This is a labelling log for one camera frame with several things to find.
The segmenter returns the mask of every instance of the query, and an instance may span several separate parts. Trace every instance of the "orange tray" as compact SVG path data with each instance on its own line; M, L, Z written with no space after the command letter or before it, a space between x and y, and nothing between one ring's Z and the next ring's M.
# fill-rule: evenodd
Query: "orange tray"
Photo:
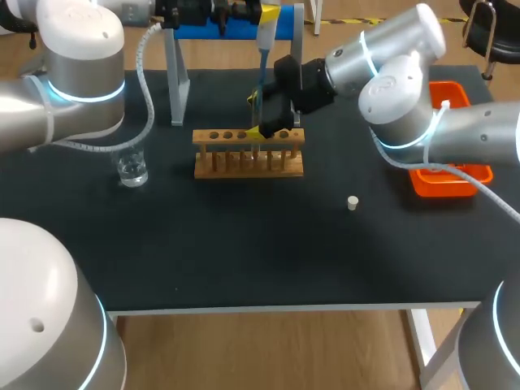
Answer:
M449 100L450 108L470 106L470 101L462 86L454 81L430 82L431 104L440 108L443 100ZM480 183L489 184L493 180L493 172L488 165L456 165L458 169L473 176ZM446 171L434 172L427 169L409 171L415 192L420 197L473 197L478 189Z

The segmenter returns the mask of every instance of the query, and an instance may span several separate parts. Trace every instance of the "metal stand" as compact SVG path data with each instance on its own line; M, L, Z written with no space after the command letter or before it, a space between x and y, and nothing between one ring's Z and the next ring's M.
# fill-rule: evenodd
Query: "metal stand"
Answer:
M295 4L291 55L300 64L303 57L303 20L303 4ZM189 78L179 41L175 39L174 34L172 29L164 31L164 50L166 51L168 89L170 93L171 125L182 126L188 102ZM294 126L300 126L300 115L296 112L294 113Z
M305 15L305 9L303 4L294 5L294 33L291 41L291 55L300 64L300 88L301 85L301 63L303 61L303 18ZM294 110L293 103L291 102L291 110L294 113L294 127L299 128L300 113Z
M172 28L164 31L164 50L170 92L171 126L182 126L188 102L189 78L179 41L175 39Z

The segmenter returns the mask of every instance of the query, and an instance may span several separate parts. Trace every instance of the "wooden peg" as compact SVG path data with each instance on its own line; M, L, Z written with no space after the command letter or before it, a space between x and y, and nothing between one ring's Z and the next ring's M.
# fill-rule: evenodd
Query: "wooden peg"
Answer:
M218 153L217 152L212 152L211 153L211 169L213 169L213 172L216 172L217 171L217 157L218 157Z
M238 162L238 166L240 168L240 170L243 170L244 169L244 163L245 163L245 152L244 150L242 149L240 151L240 160Z
M201 161L202 166L204 167L204 169L206 169L206 144L201 144Z
M296 158L298 155L298 144L294 144L291 150L291 158Z
M256 146L253 149L253 166L255 168L258 166L258 148Z
M282 171L285 169L285 154L287 154L287 150L282 150L282 154L280 157L280 166L282 167Z
M267 170L272 171L273 168L273 152L267 151Z
M226 150L226 172L229 171L229 167L231 166L231 152L229 150Z

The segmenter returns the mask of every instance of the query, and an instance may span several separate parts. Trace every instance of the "cable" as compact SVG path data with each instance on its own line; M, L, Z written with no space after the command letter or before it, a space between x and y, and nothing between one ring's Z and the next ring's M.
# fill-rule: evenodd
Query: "cable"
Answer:
M139 79L139 85L141 86L141 91L145 97L146 108L148 109L148 119L146 120L146 125L142 129L142 131L135 137L133 137L130 141L123 142L118 145L112 146L94 146L94 145L86 145L80 142L72 142L72 141L57 141L53 145L65 146L67 148L72 148L76 150L83 150L85 152L94 152L94 153L110 153L118 150L123 150L130 148L139 142L143 141L152 127L154 126L155 121L155 109L154 102L152 101L152 97L150 95L150 91L148 90L148 85L146 84L145 71L143 69L143 54L145 52L146 44L148 40L155 34L161 31L163 28L160 23L154 24L151 26L146 32L145 35L139 41L139 46L137 47L137 57L136 57L136 72L137 79Z
M453 175L459 176L461 179L468 181L472 183L477 189L482 191L484 195L488 196L492 201L494 201L503 211L507 213L512 219L514 219L516 222L520 223L520 214L510 205L508 205L504 200L502 200L501 197L496 195L491 189L486 187L484 184L480 183L478 180L476 180L473 176L468 175L467 173L455 168L450 167L446 164L437 164L437 163L428 163L428 164L404 164L402 162L397 162L395 160L392 160L388 154L384 151L383 146L380 144L378 137L375 135L375 133L370 130L372 133L372 138L375 143L375 147L379 151L379 154L384 158L384 160L396 168L401 169L438 169L440 171L447 171Z

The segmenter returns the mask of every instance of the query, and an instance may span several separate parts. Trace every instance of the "wooden floor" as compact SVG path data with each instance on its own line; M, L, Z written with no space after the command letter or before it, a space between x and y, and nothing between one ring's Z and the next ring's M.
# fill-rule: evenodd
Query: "wooden floor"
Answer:
M426 1L439 17L462 17L456 0ZM324 0L324 19L391 17L413 0ZM323 25L319 37L305 34L305 60L322 57L357 35L365 24ZM444 24L448 53L439 63L477 64L462 49L462 25ZM126 67L135 67L140 29L126 32ZM190 68L257 67L253 42L184 41ZM0 79L14 76L32 55L25 36L0 37ZM273 59L288 53L281 42ZM160 39L151 42L145 67L164 69ZM520 100L520 67L499 65L491 91L497 100ZM457 321L456 310L430 310L440 343ZM418 388L407 327L397 311L297 314L180 315L129 318L123 330L128 389L368 389ZM459 389L456 378L444 390Z

